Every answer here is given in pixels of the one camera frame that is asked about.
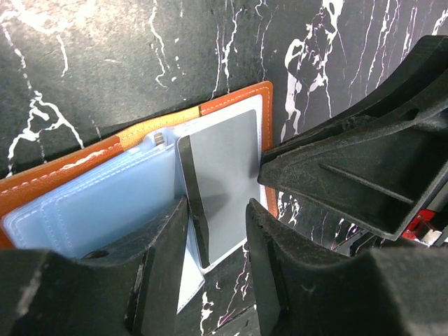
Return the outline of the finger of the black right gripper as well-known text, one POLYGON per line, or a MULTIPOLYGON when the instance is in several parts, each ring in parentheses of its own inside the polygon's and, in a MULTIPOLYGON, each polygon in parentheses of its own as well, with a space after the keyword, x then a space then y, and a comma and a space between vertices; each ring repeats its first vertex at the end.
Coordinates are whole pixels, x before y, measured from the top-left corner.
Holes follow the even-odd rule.
POLYGON ((364 99, 268 150, 258 181, 399 238, 447 182, 447 37, 420 38, 364 99))

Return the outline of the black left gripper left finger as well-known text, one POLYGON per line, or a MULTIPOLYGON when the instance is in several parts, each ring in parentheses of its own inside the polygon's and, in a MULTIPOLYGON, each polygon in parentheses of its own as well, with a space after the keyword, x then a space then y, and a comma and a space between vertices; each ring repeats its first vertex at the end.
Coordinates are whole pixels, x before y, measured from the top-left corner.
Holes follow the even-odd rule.
POLYGON ((188 231, 178 198, 82 259, 1 252, 2 335, 173 335, 188 231))

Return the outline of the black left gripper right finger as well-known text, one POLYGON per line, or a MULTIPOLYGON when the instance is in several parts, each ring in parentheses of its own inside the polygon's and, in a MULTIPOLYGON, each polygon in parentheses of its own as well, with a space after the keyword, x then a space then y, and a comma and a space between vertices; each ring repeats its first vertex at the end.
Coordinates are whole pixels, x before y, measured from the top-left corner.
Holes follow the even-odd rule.
POLYGON ((370 248, 348 258, 246 207, 262 335, 446 335, 447 250, 370 248))

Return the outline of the dark card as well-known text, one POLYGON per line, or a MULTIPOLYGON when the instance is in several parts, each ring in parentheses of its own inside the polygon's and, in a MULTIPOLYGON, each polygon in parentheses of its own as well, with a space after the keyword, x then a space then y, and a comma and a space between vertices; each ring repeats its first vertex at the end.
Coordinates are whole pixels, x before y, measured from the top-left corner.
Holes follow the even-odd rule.
POLYGON ((177 142, 202 268, 246 238, 247 202, 260 198, 257 112, 203 117, 177 142))

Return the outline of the brown leather card holder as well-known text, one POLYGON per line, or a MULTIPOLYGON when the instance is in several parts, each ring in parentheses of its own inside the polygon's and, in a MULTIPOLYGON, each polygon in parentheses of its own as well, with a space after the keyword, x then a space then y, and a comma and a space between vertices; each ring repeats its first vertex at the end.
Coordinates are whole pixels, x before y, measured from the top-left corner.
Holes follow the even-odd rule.
POLYGON ((273 85, 251 85, 184 111, 137 123, 90 147, 1 181, 1 245, 70 258, 135 231, 179 189, 176 146, 155 135, 189 130, 245 106, 257 115, 259 151, 273 144, 273 85))

